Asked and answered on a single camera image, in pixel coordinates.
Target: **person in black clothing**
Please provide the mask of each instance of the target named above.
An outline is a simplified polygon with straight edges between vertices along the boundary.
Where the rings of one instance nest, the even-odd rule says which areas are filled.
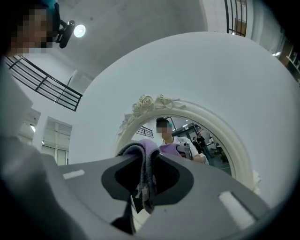
[[[193,137],[193,145],[195,146],[195,148],[197,149],[198,153],[203,153],[203,149],[202,147],[199,145],[199,143],[197,142],[197,138]]]
[[[206,146],[206,143],[204,141],[204,137],[201,136],[201,132],[198,132],[197,142],[203,149],[203,154],[206,156],[207,160],[211,159],[210,151],[208,150],[208,147]]]

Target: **white column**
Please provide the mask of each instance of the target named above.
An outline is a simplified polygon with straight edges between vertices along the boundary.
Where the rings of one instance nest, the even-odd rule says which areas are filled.
[[[44,138],[44,132],[47,125],[48,115],[42,113],[38,119],[37,125],[35,126],[35,133],[32,139],[32,146],[36,147],[37,150],[42,149],[42,140]]]

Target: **gray cloth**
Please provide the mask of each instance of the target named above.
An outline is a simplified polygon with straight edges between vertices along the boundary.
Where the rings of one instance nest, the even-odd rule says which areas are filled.
[[[142,157],[141,177],[137,186],[138,195],[142,193],[142,205],[144,209],[151,213],[154,209],[153,199],[156,195],[156,181],[152,174],[152,163],[159,156],[158,146],[148,139],[133,142],[121,149],[117,156],[138,153]]]

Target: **black railing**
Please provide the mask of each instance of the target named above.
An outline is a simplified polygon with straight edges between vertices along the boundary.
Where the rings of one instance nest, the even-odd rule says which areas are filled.
[[[146,128],[146,127],[144,127],[144,126],[141,126],[141,127],[137,130],[136,133],[139,134],[139,135],[147,136],[147,137],[153,137],[153,132],[152,132],[152,130],[149,129],[149,128]]]
[[[247,0],[224,0],[226,10],[227,33],[246,36]]]
[[[58,81],[23,56],[6,58],[15,79],[49,100],[76,111],[82,94]]]

